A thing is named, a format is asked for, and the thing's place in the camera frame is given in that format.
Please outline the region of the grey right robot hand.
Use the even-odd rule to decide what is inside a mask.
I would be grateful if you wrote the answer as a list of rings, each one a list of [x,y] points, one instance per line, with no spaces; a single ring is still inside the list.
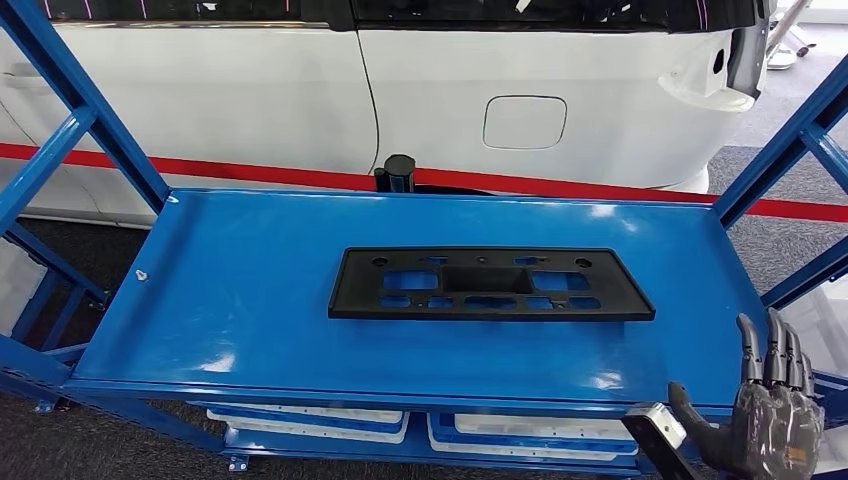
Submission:
[[[742,339],[740,384],[728,425],[712,426],[685,387],[668,385],[674,416],[704,464],[735,479],[810,479],[819,459],[824,409],[813,399],[811,362],[796,331],[768,310],[766,354],[753,322],[737,315]]]

